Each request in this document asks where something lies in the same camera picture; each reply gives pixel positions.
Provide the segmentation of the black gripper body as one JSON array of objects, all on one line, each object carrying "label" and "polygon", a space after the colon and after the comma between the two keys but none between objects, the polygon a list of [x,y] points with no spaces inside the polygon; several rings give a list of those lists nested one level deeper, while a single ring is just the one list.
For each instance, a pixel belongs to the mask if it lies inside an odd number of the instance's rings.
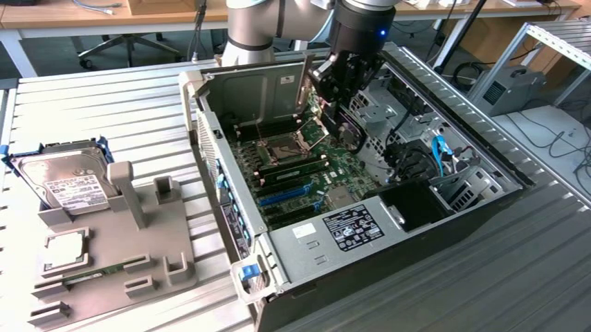
[{"label": "black gripper body", "polygon": [[383,49],[395,18],[395,1],[337,1],[329,33],[330,60],[374,57]]}]

